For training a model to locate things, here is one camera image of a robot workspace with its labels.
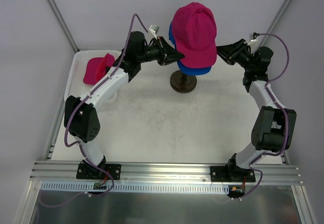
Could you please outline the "blue cap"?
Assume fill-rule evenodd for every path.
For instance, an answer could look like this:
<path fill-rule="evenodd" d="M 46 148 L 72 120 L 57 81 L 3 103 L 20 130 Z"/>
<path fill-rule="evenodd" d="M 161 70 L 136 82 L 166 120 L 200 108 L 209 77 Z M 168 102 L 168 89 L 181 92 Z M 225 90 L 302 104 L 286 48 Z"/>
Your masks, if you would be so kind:
<path fill-rule="evenodd" d="M 170 42 L 174 45 L 174 48 L 176 49 L 176 42 L 172 33 L 172 24 L 170 23 L 169 25 L 169 31 L 168 31 L 168 35 L 169 35 L 169 40 Z M 183 63 L 181 63 L 180 60 L 177 60 L 177 65 L 179 67 L 179 69 L 186 75 L 189 76 L 201 76 L 204 74 L 207 74 L 211 71 L 211 67 L 204 67 L 204 68 L 190 68 L 185 66 Z"/>

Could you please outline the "pink cap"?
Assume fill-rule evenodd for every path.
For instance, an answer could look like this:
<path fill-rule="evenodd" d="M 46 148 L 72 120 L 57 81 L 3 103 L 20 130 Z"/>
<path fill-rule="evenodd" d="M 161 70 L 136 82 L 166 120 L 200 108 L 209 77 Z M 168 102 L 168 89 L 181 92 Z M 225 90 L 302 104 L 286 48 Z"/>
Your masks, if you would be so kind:
<path fill-rule="evenodd" d="M 95 85 L 110 70 L 115 62 L 115 58 L 107 53 L 104 57 L 95 57 L 88 61 L 83 82 L 86 85 Z"/>
<path fill-rule="evenodd" d="M 180 63 L 188 68 L 213 66 L 217 60 L 217 25 L 212 11 L 201 3 L 180 7 L 171 21 L 171 34 Z"/>

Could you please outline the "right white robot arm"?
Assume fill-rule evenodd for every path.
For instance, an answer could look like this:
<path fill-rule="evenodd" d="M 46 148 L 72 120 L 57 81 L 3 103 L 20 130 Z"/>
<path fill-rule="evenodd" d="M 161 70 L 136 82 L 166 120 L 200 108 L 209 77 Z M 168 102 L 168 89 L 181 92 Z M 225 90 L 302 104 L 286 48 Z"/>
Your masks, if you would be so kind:
<path fill-rule="evenodd" d="M 273 56 L 268 47 L 252 52 L 241 39 L 236 43 L 217 47 L 218 56 L 229 65 L 244 70 L 243 85 L 253 97 L 259 114 L 251 131 L 251 142 L 235 153 L 222 168 L 211 167 L 213 182 L 254 182 L 254 165 L 266 156 L 280 156 L 291 145 L 297 113 L 286 108 L 275 96 L 267 69 Z"/>

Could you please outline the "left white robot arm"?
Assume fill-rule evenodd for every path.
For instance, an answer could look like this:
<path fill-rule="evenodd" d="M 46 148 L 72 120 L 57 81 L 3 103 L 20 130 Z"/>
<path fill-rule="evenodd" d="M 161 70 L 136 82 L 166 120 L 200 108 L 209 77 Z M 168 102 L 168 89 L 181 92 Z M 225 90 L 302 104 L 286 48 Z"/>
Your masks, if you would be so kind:
<path fill-rule="evenodd" d="M 165 66 L 184 57 L 162 36 L 147 43 L 144 33 L 129 32 L 121 55 L 106 69 L 103 78 L 82 96 L 69 96 L 66 99 L 64 136 L 74 136 L 75 144 L 84 157 L 82 163 L 94 178 L 103 178 L 107 174 L 105 157 L 93 142 L 100 131 L 99 108 L 137 75 L 142 63 L 157 61 Z"/>

